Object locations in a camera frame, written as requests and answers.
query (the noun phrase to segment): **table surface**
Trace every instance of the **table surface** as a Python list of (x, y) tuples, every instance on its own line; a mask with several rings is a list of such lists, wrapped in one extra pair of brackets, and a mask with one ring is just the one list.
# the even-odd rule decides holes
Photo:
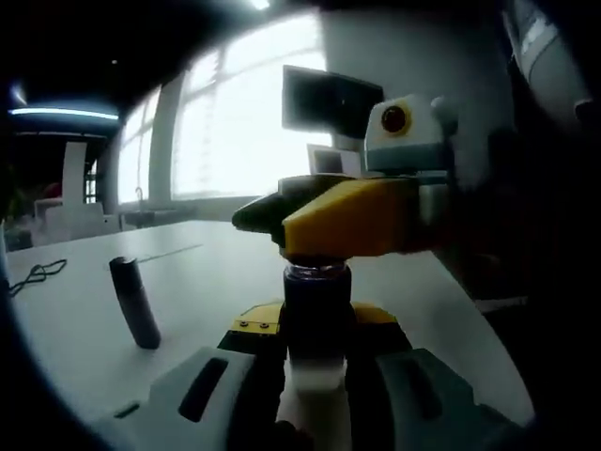
[[(120, 312), (108, 267), (118, 256), (147, 260), (140, 271), (162, 331), (156, 351), (135, 346)], [(68, 259), (65, 270), (23, 289), (14, 312), (47, 377), (87, 422), (145, 399), (160, 375), (200, 347), (216, 346), (235, 316), (284, 295), (285, 260), (270, 236), (228, 223), (179, 223), (13, 252), (11, 282), (59, 258)], [(477, 402), (520, 425), (532, 420), (506, 349), (431, 252), (357, 257), (349, 265), (353, 301), (396, 315), (413, 347), (465, 378)]]

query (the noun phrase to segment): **dark cylinder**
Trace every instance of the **dark cylinder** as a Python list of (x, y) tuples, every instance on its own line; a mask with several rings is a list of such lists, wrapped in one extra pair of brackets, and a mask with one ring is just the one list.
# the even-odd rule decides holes
[(155, 350), (161, 344), (161, 333), (150, 310), (137, 260), (117, 257), (109, 266), (116, 297), (133, 339), (140, 348)]
[(289, 265), (284, 271), (282, 328), (290, 359), (342, 359), (352, 319), (350, 268)]

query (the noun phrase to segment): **fluorescent light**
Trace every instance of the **fluorescent light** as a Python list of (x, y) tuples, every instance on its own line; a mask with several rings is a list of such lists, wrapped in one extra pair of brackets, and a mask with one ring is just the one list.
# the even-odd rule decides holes
[(9, 110), (14, 116), (17, 115), (71, 115), (71, 116), (88, 116), (101, 117), (102, 119), (118, 120), (119, 116), (106, 115), (104, 113), (96, 113), (93, 111), (69, 110), (66, 108), (17, 108)]
[(23, 89), (19, 85), (15, 85), (10, 89), (10, 93), (12, 94), (12, 98), (20, 103), (21, 105), (27, 105), (27, 101), (25, 100), (25, 94), (23, 93)]
[(251, 5), (257, 8), (259, 11), (270, 7), (269, 0), (250, 0), (250, 2)]

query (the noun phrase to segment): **window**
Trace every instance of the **window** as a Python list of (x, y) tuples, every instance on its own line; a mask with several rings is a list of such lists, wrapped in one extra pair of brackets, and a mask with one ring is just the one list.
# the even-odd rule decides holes
[(282, 67), (326, 69), (318, 18), (268, 25), (203, 55), (186, 75), (171, 166), (175, 200), (261, 195), (309, 174), (306, 145), (327, 133), (282, 128)]
[(96, 194), (96, 163), (92, 164), (90, 172), (85, 176), (85, 203), (94, 204), (97, 202)]
[(161, 89), (156, 89), (130, 114), (121, 135), (118, 167), (119, 204), (148, 199), (148, 168), (152, 126)]

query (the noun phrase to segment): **black cable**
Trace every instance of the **black cable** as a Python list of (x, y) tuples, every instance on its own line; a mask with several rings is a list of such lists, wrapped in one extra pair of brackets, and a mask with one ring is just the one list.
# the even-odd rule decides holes
[(17, 282), (15, 285), (10, 287), (9, 293), (11, 297), (15, 297), (19, 292), (28, 284), (38, 284), (40, 282), (44, 282), (49, 275), (55, 275), (59, 272), (63, 271), (63, 269), (67, 266), (67, 260), (65, 258), (61, 258), (60, 260), (53, 261), (47, 265), (35, 265), (25, 280), (22, 282)]

